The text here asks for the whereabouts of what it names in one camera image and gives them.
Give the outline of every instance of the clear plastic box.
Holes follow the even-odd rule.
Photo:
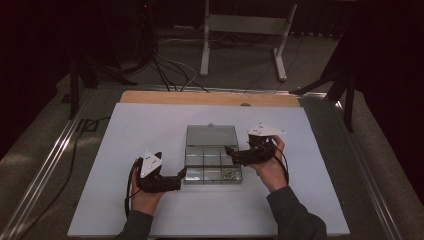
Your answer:
[[[185,184],[240,184],[241,166],[234,165],[224,146],[238,151],[234,126],[187,126]]]

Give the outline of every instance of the metal stand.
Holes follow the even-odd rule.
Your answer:
[[[284,63],[281,55],[287,41],[287,36],[290,31],[297,4],[293,4],[291,6],[286,19],[279,19],[210,14],[209,0],[205,1],[205,32],[202,63],[200,67],[201,76],[206,77],[208,75],[210,53],[209,31],[224,31],[275,35],[281,34],[280,45],[278,48],[273,49],[273,52],[275,65],[278,71],[278,79],[280,81],[285,81],[287,79],[286,70],[284,69]]]

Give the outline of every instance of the white board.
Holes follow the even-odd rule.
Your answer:
[[[329,235],[348,234],[334,187],[303,108],[118,103],[91,169],[69,236],[119,234],[126,221],[124,198],[134,160],[162,152],[163,176],[184,167],[187,125],[234,125],[240,150],[258,123],[284,129],[290,186]],[[242,167],[240,185],[182,185],[157,208],[151,237],[258,237],[277,235],[266,196],[253,169]]]

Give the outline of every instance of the person's right hand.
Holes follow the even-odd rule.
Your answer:
[[[279,161],[281,161],[285,143],[278,136],[273,136],[273,139],[276,142],[278,148],[275,149],[275,156],[279,159]],[[256,174],[261,178],[269,192],[272,193],[287,186],[284,170],[281,167],[282,165],[277,162],[277,159],[272,158],[264,163],[251,164],[249,166],[255,169]]]

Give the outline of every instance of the finger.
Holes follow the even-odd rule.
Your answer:
[[[272,139],[274,139],[277,146],[283,146],[284,147],[284,142],[283,142],[283,140],[281,140],[281,138],[279,136],[274,135],[274,136],[272,136]]]
[[[139,190],[137,187],[137,170],[138,167],[134,169],[133,174],[131,176],[131,193],[134,194]]]

